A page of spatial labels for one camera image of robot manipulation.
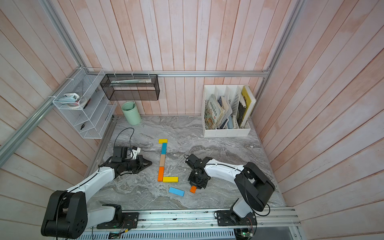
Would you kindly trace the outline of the orange block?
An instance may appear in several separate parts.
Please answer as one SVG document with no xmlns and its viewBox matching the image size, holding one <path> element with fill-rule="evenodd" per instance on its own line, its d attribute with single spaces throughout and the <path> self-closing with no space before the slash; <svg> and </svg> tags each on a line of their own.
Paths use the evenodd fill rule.
<svg viewBox="0 0 384 240">
<path fill-rule="evenodd" d="M 164 178 L 164 167 L 159 167 L 158 182 L 162 182 Z"/>
<path fill-rule="evenodd" d="M 197 190 L 197 187 L 196 186 L 191 186 L 191 189 L 190 189 L 190 192 L 195 194 L 196 193 L 196 190 Z"/>
</svg>

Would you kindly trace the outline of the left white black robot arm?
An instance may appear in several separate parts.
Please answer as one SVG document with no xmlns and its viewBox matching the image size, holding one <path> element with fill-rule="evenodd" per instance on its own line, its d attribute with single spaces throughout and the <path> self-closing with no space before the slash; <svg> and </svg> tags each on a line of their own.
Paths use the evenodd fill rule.
<svg viewBox="0 0 384 240">
<path fill-rule="evenodd" d="M 117 204 L 106 204 L 89 211 L 87 202 L 106 184 L 121 174 L 138 174 L 152 162 L 138 155 L 135 160 L 113 161 L 110 157 L 98 170 L 77 185 L 55 191 L 49 199 L 41 234 L 45 237 L 77 239 L 91 227 L 98 229 L 135 229 L 138 213 L 124 214 Z"/>
</svg>

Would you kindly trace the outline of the long yellow block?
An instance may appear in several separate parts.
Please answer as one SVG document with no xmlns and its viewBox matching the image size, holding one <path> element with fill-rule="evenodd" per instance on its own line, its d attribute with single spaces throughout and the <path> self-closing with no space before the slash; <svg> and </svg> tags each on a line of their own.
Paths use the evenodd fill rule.
<svg viewBox="0 0 384 240">
<path fill-rule="evenodd" d="M 178 183 L 179 178 L 178 177 L 163 177 L 164 183 Z"/>
</svg>

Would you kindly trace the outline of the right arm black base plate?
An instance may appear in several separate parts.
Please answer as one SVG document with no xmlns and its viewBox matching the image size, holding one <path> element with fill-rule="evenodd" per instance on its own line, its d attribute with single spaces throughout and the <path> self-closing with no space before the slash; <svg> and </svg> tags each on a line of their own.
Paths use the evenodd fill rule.
<svg viewBox="0 0 384 240">
<path fill-rule="evenodd" d="M 233 210 L 221 210 L 215 212 L 215 218 L 217 219 L 220 227 L 257 226 L 256 217 L 252 212 L 248 213 L 245 217 L 239 217 Z"/>
</svg>

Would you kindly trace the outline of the teal block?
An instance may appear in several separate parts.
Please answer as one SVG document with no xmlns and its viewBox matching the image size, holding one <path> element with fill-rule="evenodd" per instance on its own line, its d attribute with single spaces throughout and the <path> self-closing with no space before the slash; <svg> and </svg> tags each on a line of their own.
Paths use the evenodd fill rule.
<svg viewBox="0 0 384 240">
<path fill-rule="evenodd" d="M 165 155 L 167 152 L 167 143 L 162 143 L 162 152 L 161 155 Z"/>
</svg>

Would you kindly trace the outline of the natural wood block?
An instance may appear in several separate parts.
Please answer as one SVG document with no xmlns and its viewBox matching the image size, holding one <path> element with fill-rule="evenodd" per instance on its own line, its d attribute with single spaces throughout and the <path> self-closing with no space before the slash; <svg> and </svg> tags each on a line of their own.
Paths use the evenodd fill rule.
<svg viewBox="0 0 384 240">
<path fill-rule="evenodd" d="M 165 167 L 165 161 L 166 161 L 166 155 L 162 154 L 161 158 L 160 158 L 160 164 L 159 164 L 160 168 L 164 168 Z"/>
</svg>

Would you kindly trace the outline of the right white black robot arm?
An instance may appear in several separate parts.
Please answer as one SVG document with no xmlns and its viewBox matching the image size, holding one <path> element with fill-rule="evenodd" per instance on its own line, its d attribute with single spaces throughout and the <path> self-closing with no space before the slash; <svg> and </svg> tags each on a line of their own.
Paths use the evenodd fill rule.
<svg viewBox="0 0 384 240">
<path fill-rule="evenodd" d="M 268 206 L 276 187 L 272 181 L 251 162 L 245 165 L 232 165 L 213 158 L 200 159 L 194 154 L 185 163 L 192 169 L 188 181 L 191 192 L 207 187 L 211 178 L 218 178 L 237 186 L 242 197 L 235 201 L 230 210 L 216 211 L 220 226 L 240 225 L 242 221 L 252 221 Z"/>
</svg>

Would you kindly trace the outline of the light blue block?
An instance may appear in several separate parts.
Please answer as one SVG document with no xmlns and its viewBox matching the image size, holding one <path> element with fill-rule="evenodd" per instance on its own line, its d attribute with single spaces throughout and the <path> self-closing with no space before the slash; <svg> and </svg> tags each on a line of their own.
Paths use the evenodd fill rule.
<svg viewBox="0 0 384 240">
<path fill-rule="evenodd" d="M 183 197 L 185 194 L 185 192 L 183 190 L 179 190 L 179 189 L 176 189 L 173 187 L 170 187 L 169 193 L 180 196 L 180 197 Z"/>
</svg>

